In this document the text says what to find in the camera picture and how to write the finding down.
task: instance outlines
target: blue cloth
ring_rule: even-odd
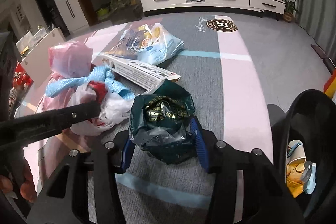
[[[89,76],[68,78],[53,82],[47,86],[45,95],[54,98],[64,89],[80,86],[84,83],[89,83],[90,81],[104,82],[109,92],[116,92],[125,100],[135,98],[133,92],[126,88],[122,83],[114,80],[114,75],[111,69],[107,66],[95,67]]]
[[[311,166],[311,175],[307,182],[306,189],[304,190],[307,194],[312,194],[315,189],[316,186],[315,175],[316,175],[316,163],[313,163]]]

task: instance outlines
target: metal screw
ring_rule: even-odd
[[[76,150],[76,149],[70,150],[69,155],[71,157],[77,156],[78,155],[78,150]]]
[[[256,156],[261,156],[263,154],[263,152],[261,151],[261,149],[259,148],[255,148],[253,149],[253,153],[256,155]]]
[[[218,148],[224,148],[226,146],[226,143],[225,143],[225,141],[218,141],[218,142],[216,142],[216,146]]]
[[[114,143],[113,143],[113,142],[107,142],[107,143],[105,143],[104,146],[105,146],[107,149],[111,149],[111,148],[114,147]]]

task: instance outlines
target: cardboard box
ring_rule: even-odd
[[[99,55],[103,59],[103,63],[108,65],[114,72],[146,90],[153,89],[165,79],[176,82],[181,77],[169,70],[138,60],[115,57],[107,53],[100,53]]]

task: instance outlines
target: gray carpet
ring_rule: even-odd
[[[277,104],[286,111],[300,92],[308,88],[322,89],[330,76],[310,47],[310,43],[314,43],[313,39],[294,23],[222,13],[178,13],[151,18],[162,18],[161,23],[170,33],[184,41],[186,50],[219,52],[216,32],[199,26],[200,22],[203,25],[206,23],[202,19],[213,19],[214,14],[227,15],[238,26],[256,66],[266,103]],[[218,138],[222,138],[223,88],[220,59],[176,56],[162,66],[182,76],[178,83],[192,95],[196,115],[202,126],[212,130]],[[137,85],[125,79],[119,80],[135,93],[143,92]],[[104,140],[113,139],[114,134],[126,129],[127,125],[127,122],[118,125],[114,133],[105,136]],[[190,206],[188,203],[181,206],[162,201],[160,196],[156,198],[156,193],[143,193],[148,193],[148,189],[158,185],[177,190],[178,192],[172,192],[176,195],[199,194],[209,200],[214,177],[201,169],[197,158],[179,165],[167,166],[136,148],[127,173],[140,179],[136,180],[138,184],[135,183],[132,188],[118,183],[120,200],[128,224],[204,223],[207,213],[204,203],[200,208],[195,208],[197,201],[190,200]],[[89,179],[88,194],[90,220],[96,222],[92,177]],[[174,197],[168,196],[167,199],[173,200]]]
[[[214,16],[204,13],[164,15],[161,24],[173,35],[184,41],[184,48],[191,51],[219,52],[217,32],[199,28],[200,18],[214,19]],[[223,133],[223,87],[221,60],[219,58],[204,58],[197,56],[176,56],[164,62],[162,67],[181,75],[178,84],[184,87],[194,100],[196,115],[203,128],[212,130],[218,138]],[[144,90],[125,79],[118,79],[130,87],[136,94]],[[114,135],[127,129],[124,122],[115,127],[112,134],[104,137],[104,141],[113,139]],[[165,163],[150,157],[146,152],[136,147],[130,168],[127,173],[140,179],[135,180],[133,189],[118,183],[122,208],[127,223],[203,223],[207,210],[201,202],[192,202],[189,208],[188,199],[183,205],[172,204],[160,200],[156,193],[148,196],[143,185],[162,186],[180,193],[192,193],[205,196],[210,200],[214,184],[214,176],[208,175],[199,165],[197,158],[187,160],[178,165]],[[90,220],[96,222],[93,178],[89,179]]]

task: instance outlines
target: trash bin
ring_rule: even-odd
[[[316,187],[295,200],[306,223],[323,223],[335,215],[336,105],[319,90],[306,90],[292,103],[285,117],[272,126],[274,166],[286,179],[287,146],[303,142],[307,160],[316,163]]]

